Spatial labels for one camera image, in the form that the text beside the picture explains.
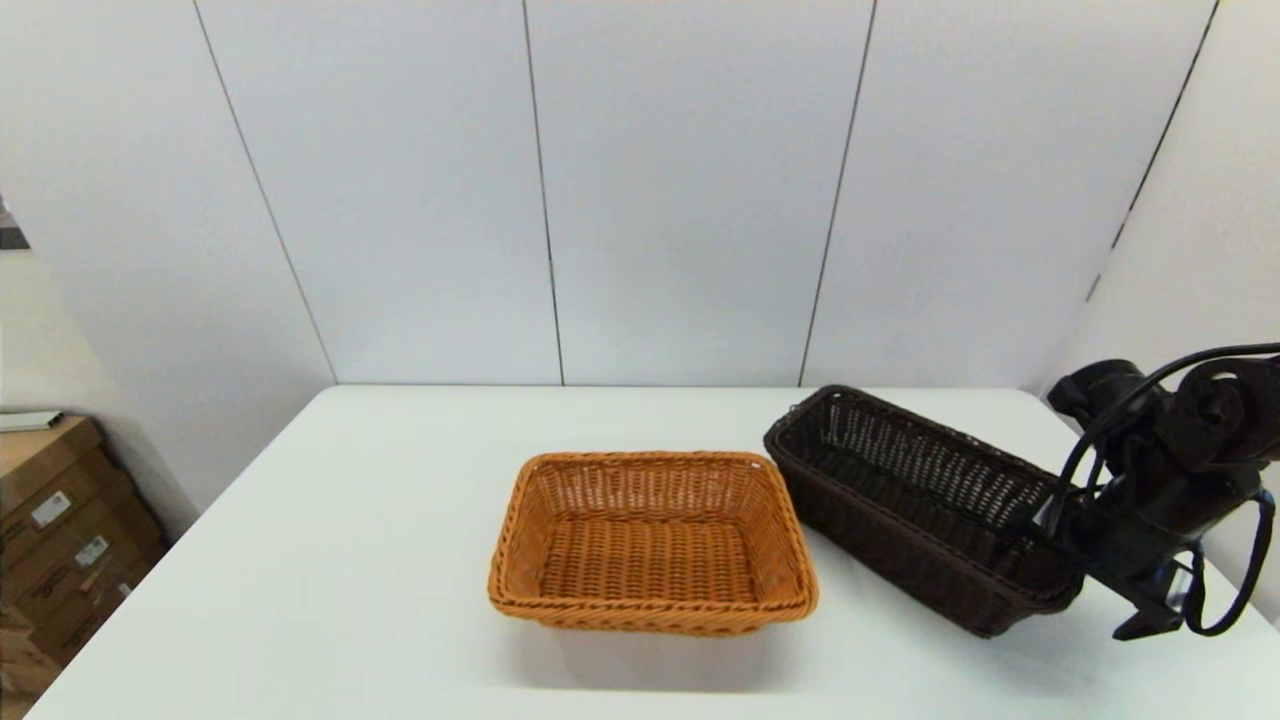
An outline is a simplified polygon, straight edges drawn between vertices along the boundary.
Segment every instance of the cardboard box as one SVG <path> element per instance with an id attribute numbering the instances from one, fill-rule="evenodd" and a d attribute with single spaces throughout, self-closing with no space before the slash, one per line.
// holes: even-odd
<path id="1" fill-rule="evenodd" d="M 123 473 L 0 578 L 0 624 L 38 626 L 100 564 L 128 566 L 160 539 L 151 512 Z"/>
<path id="2" fill-rule="evenodd" d="M 0 521 L 0 568 L 22 560 L 118 474 L 106 454 L 93 448 L 5 514 Z"/>
<path id="3" fill-rule="evenodd" d="M 0 516 L 102 443 L 90 418 L 63 418 L 47 430 L 0 434 Z"/>
<path id="4" fill-rule="evenodd" d="M 154 555 L 159 547 L 154 543 L 148 552 Z M 134 560 L 127 568 L 113 560 L 88 592 L 63 603 L 38 628 L 0 629 L 0 662 L 42 670 L 67 667 L 150 570 L 148 560 Z"/>
<path id="5" fill-rule="evenodd" d="M 0 662 L 0 687 L 6 693 L 37 697 L 54 684 L 59 673 L 49 667 Z"/>

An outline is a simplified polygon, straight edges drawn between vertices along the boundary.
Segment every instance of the panel seam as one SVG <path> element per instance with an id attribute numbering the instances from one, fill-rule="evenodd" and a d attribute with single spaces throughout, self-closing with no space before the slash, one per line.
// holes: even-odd
<path id="1" fill-rule="evenodd" d="M 818 299 L 822 297 L 822 281 L 827 274 L 827 256 L 831 254 L 831 233 L 836 227 L 836 213 L 840 209 L 840 188 L 845 184 L 845 167 L 849 164 L 849 147 L 854 138 L 854 120 L 858 119 L 858 101 L 863 96 L 863 79 L 867 77 L 867 56 L 872 51 L 872 29 L 876 27 L 876 9 L 879 0 L 872 1 L 872 14 L 867 19 L 867 40 L 863 42 L 863 60 L 858 67 L 858 86 L 854 88 L 854 106 L 849 111 L 849 129 L 845 132 L 845 152 L 840 158 L 840 176 L 836 178 L 836 197 L 831 204 L 831 220 L 827 223 L 827 242 L 822 247 L 822 265 L 818 268 L 818 287 L 813 292 L 813 311 L 809 314 L 809 332 L 804 338 L 804 355 L 800 356 L 800 378 L 796 387 L 804 386 L 804 372 L 809 364 L 809 346 L 813 343 L 813 325 L 818 319 Z"/>
<path id="2" fill-rule="evenodd" d="M 315 313 L 311 310 L 311 302 L 307 300 L 307 293 L 302 290 L 302 282 L 298 279 L 298 270 L 293 266 L 293 258 L 289 256 L 289 249 L 284 245 L 284 234 L 280 233 L 280 224 L 275 220 L 275 211 L 271 209 L 271 201 L 266 197 L 266 187 L 262 186 L 262 177 L 257 172 L 257 164 L 253 163 L 253 154 L 248 150 L 248 141 L 244 140 L 244 129 L 241 127 L 239 115 L 236 114 L 236 106 L 232 104 L 230 91 L 227 90 L 227 79 L 223 78 L 223 69 L 218 64 L 218 55 L 214 54 L 214 44 L 209 40 L 209 28 L 205 27 L 205 17 L 200 12 L 200 1 L 191 0 L 192 8 L 196 10 L 196 19 L 200 22 L 200 32 L 205 36 L 205 47 L 209 49 L 209 59 L 214 63 L 214 72 L 218 74 L 218 85 L 223 88 L 223 97 L 227 100 L 227 109 L 230 110 L 232 122 L 236 124 L 236 135 L 239 136 L 241 147 L 244 150 L 244 158 L 248 159 L 248 168 L 253 173 L 253 182 L 257 184 L 257 192 L 262 197 L 262 205 L 266 206 L 266 215 L 271 219 L 271 229 L 275 231 L 275 240 L 280 245 L 280 252 L 284 254 L 284 263 L 289 268 L 289 275 L 293 278 L 294 287 L 298 288 L 298 297 L 302 299 L 302 307 L 307 311 L 307 319 L 311 320 L 311 329 L 316 334 L 316 342 L 320 345 L 320 354 L 324 355 L 325 365 L 329 368 L 329 375 L 333 378 L 334 384 L 340 384 L 338 382 L 338 373 L 333 369 L 333 359 L 329 357 L 329 350 L 324 345 L 324 336 L 320 334 L 320 325 L 316 323 Z"/>
<path id="3" fill-rule="evenodd" d="M 547 210 L 547 173 L 543 169 L 543 131 L 538 122 L 538 88 L 534 85 L 534 41 L 529 36 L 529 1 L 521 0 L 525 15 L 525 56 L 529 59 L 529 96 L 534 106 L 534 143 L 538 146 L 538 187 L 543 195 L 543 232 L 547 237 L 547 272 L 552 286 L 552 318 L 556 322 L 556 357 L 559 361 L 561 386 L 564 386 L 564 348 L 561 345 L 559 302 L 556 297 L 556 259 L 552 256 L 552 222 Z"/>
<path id="4" fill-rule="evenodd" d="M 1147 186 L 1147 178 L 1151 176 L 1151 168 L 1156 165 L 1156 158 L 1160 156 L 1160 149 L 1165 145 L 1165 137 L 1169 135 L 1170 126 L 1174 124 L 1174 115 L 1178 114 L 1178 106 L 1183 102 L 1183 94 L 1187 92 L 1187 85 L 1192 81 L 1192 73 L 1196 72 L 1196 61 L 1199 60 L 1199 54 L 1204 50 L 1204 41 L 1208 38 L 1208 31 L 1213 27 L 1213 17 L 1217 15 L 1217 5 L 1221 0 L 1213 0 L 1213 8 L 1208 13 L 1208 19 L 1204 20 L 1204 32 L 1201 33 L 1199 45 L 1196 46 L 1196 54 L 1192 55 L 1192 63 L 1187 67 L 1187 74 L 1183 77 L 1183 86 L 1178 88 L 1178 97 L 1174 99 L 1174 106 L 1169 109 L 1169 117 L 1165 119 L 1165 128 L 1160 131 L 1160 140 L 1156 141 L 1156 149 L 1151 152 L 1151 160 L 1147 163 L 1147 169 L 1142 173 L 1142 179 L 1138 181 L 1138 190 L 1133 193 L 1133 200 L 1129 201 L 1129 209 L 1125 210 L 1124 220 L 1120 222 L 1120 227 L 1116 229 L 1116 237 L 1111 241 L 1111 250 L 1120 245 L 1120 236 L 1124 234 L 1124 228 L 1129 223 L 1129 215 L 1133 214 L 1133 209 L 1138 205 L 1138 197 L 1142 196 L 1142 188 Z"/>

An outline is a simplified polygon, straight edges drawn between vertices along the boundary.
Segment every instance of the wicker basket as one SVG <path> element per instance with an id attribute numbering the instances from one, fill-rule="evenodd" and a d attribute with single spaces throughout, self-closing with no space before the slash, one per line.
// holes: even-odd
<path id="1" fill-rule="evenodd" d="M 764 446 L 805 524 L 979 637 L 1080 592 L 1079 571 L 1015 529 L 1056 482 L 1021 459 L 841 386 Z"/>
<path id="2" fill-rule="evenodd" d="M 520 471 L 489 600 L 558 628 L 740 635 L 813 612 L 818 583 L 764 457 L 554 454 Z"/>

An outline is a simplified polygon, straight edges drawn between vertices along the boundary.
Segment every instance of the white wall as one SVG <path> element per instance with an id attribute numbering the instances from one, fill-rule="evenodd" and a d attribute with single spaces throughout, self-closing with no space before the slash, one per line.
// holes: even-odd
<path id="1" fill-rule="evenodd" d="M 8 1 L 0 68 L 0 191 L 204 510 L 334 379 L 195 8 Z"/>
<path id="2" fill-rule="evenodd" d="M 200 10 L 338 382 L 559 384 L 520 0 Z"/>
<path id="3" fill-rule="evenodd" d="M 169 537 L 196 521 L 196 507 L 102 368 L 49 269 L 28 250 L 0 252 L 0 407 L 95 416 Z"/>
<path id="4" fill-rule="evenodd" d="M 1221 3 L 1169 135 L 1053 378 L 1105 357 L 1147 372 L 1219 345 L 1280 341 L 1280 3 Z M 1280 493 L 1280 468 L 1267 487 Z M 1235 582 L 1252 506 L 1210 537 Z M 1254 605 L 1280 616 L 1280 547 Z"/>
<path id="5" fill-rule="evenodd" d="M 530 0 L 568 384 L 800 379 L 868 0 Z"/>
<path id="6" fill-rule="evenodd" d="M 804 383 L 1033 388 L 1212 6 L 879 3 Z"/>

